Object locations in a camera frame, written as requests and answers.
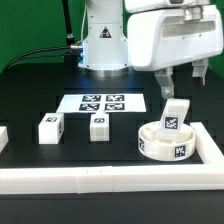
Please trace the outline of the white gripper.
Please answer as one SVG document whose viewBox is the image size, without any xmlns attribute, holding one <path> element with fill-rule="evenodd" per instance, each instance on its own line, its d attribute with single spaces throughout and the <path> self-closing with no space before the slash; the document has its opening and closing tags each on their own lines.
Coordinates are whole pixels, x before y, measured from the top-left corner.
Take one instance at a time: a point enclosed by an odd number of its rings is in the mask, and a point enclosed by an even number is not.
<svg viewBox="0 0 224 224">
<path fill-rule="evenodd" d="M 222 53 L 222 18 L 209 0 L 125 0 L 128 52 L 137 71 L 156 71 L 164 99 L 174 97 L 172 66 L 192 62 L 196 86 L 205 85 L 209 57 Z"/>
</svg>

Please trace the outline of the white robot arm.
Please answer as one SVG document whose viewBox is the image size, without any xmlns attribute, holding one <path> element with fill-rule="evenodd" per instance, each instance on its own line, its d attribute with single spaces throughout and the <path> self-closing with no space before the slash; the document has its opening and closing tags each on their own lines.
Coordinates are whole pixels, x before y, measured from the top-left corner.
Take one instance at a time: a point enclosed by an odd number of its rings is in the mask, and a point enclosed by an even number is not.
<svg viewBox="0 0 224 224">
<path fill-rule="evenodd" d="M 222 18 L 210 0 L 85 0 L 88 34 L 79 66 L 97 73 L 151 71 L 174 96 L 173 68 L 191 63 L 205 80 L 208 59 L 224 50 Z"/>
</svg>

